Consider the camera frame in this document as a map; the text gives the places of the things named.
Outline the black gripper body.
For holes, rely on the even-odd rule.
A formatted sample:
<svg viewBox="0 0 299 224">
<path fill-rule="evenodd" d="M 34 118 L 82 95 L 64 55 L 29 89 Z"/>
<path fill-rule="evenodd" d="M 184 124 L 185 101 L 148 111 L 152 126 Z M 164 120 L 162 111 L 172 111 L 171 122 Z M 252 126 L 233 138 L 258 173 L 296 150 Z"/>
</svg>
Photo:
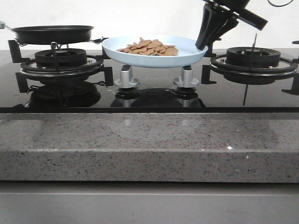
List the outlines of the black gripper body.
<svg viewBox="0 0 299 224">
<path fill-rule="evenodd" d="M 207 0 L 213 8 L 222 10 L 228 18 L 236 18 L 259 30 L 262 30 L 268 21 L 246 9 L 248 0 Z"/>
</svg>

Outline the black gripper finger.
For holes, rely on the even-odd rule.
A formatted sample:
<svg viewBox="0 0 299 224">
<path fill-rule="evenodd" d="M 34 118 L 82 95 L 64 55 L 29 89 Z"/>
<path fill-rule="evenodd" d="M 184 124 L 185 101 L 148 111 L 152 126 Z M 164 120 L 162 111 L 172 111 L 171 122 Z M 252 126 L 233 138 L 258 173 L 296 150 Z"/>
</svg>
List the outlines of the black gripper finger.
<svg viewBox="0 0 299 224">
<path fill-rule="evenodd" d="M 219 40 L 225 33 L 234 29 L 239 24 L 236 18 L 228 18 L 220 25 L 213 28 L 212 36 L 209 40 L 209 45 Z"/>
<path fill-rule="evenodd" d="M 227 15 L 218 8 L 213 8 L 211 4 L 205 4 L 203 7 L 203 19 L 199 36 L 195 43 L 197 49 L 203 50 L 209 46 L 209 40 L 212 36 L 213 28 L 227 20 Z"/>
</svg>

